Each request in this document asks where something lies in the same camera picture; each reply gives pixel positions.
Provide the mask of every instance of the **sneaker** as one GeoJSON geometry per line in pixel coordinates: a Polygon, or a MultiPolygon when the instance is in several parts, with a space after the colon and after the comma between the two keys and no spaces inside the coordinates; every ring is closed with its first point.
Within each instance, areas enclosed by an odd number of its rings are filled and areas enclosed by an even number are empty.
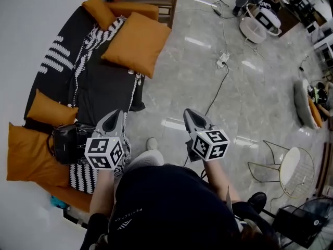
{"type": "Polygon", "coordinates": [[[240,7],[239,6],[235,6],[234,9],[233,9],[233,15],[234,16],[238,16],[239,11],[240,11],[240,7]]]}
{"type": "Polygon", "coordinates": [[[146,143],[147,150],[157,150],[157,140],[155,138],[149,138],[146,143]]]}

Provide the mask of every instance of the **marble floor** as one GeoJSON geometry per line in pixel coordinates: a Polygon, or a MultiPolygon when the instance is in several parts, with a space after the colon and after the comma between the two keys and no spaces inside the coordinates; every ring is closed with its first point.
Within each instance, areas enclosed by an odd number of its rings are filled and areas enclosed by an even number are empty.
{"type": "MultiPolygon", "coordinates": [[[[230,5],[223,7],[224,16],[231,17],[235,0],[223,1],[230,5]]],[[[221,164],[242,199],[263,191],[270,201],[282,195],[280,184],[257,182],[247,162],[272,163],[270,150],[262,142],[268,140],[288,148],[307,149],[318,173],[328,130],[302,126],[293,102],[293,83],[299,78],[309,82],[320,79],[322,72],[302,25],[282,38],[268,36],[255,53],[243,42],[238,18],[221,19],[208,11],[208,5],[178,0],[172,33],[157,61],[153,79],[145,81],[146,109],[128,115],[126,132],[132,144],[132,157],[145,150],[147,138],[155,137],[165,162],[184,165],[185,142],[189,140],[183,123],[184,109],[206,112],[226,75],[226,68],[219,70],[215,62],[220,51],[228,51],[229,74],[208,113],[231,140],[221,164]],[[304,72],[299,72],[306,55],[309,57],[303,63],[304,72]]],[[[273,147],[273,151],[283,157],[278,148],[273,147]]],[[[203,170],[200,161],[188,162],[186,166],[198,174],[203,170]]],[[[272,202],[272,212],[304,199],[283,195],[272,202]]]]}

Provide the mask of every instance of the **pillow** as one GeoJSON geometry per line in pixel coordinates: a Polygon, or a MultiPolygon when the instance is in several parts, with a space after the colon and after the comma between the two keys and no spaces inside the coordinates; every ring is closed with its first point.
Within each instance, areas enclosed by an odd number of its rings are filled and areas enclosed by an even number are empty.
{"type": "Polygon", "coordinates": [[[170,31],[167,26],[132,12],[102,55],[102,59],[152,78],[156,60],[170,31]]]}
{"type": "Polygon", "coordinates": [[[68,186],[69,167],[60,164],[49,153],[47,137],[45,133],[9,124],[7,181],[68,186]]]}
{"type": "Polygon", "coordinates": [[[312,117],[314,118],[314,121],[316,122],[318,127],[321,128],[323,126],[321,115],[319,114],[319,111],[318,111],[317,107],[315,106],[314,102],[310,98],[308,98],[308,101],[309,101],[309,106],[310,106],[312,117]]]}
{"type": "Polygon", "coordinates": [[[36,89],[36,96],[27,117],[59,127],[60,125],[73,124],[78,110],[77,107],[70,108],[57,103],[36,89]]]}
{"type": "Polygon", "coordinates": [[[96,19],[104,31],[107,31],[116,20],[116,17],[103,0],[88,0],[83,2],[82,6],[96,19]]]}

